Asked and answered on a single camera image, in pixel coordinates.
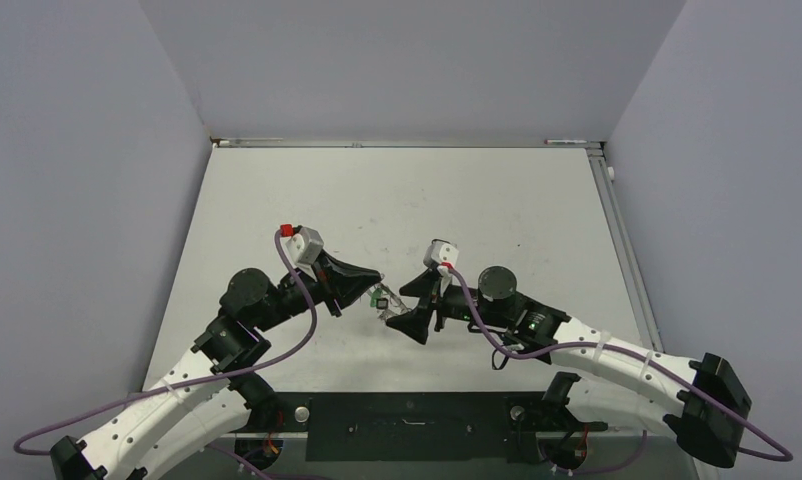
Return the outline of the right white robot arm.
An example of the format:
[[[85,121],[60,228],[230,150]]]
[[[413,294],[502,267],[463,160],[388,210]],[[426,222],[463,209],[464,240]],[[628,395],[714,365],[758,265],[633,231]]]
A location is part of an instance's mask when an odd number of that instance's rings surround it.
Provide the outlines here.
[[[706,464],[734,466],[752,401],[723,357],[679,357],[616,338],[520,293],[516,276],[502,266],[485,269],[468,288],[441,264],[400,293],[418,303],[385,323],[419,344],[446,320],[464,321],[508,358],[594,377],[582,390],[575,377],[563,388],[550,385],[541,403],[550,425],[566,428],[577,420],[645,430],[673,439]]]

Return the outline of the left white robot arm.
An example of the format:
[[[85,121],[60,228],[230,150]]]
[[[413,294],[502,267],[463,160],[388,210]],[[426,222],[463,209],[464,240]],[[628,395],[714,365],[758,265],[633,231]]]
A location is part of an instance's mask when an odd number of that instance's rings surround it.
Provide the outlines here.
[[[225,433],[266,428],[276,394],[253,366],[270,349],[263,332],[324,303],[334,316],[382,276],[320,253],[313,273],[274,283],[246,268],[229,281],[217,316],[141,399],[80,439],[49,451],[58,479],[159,479]]]

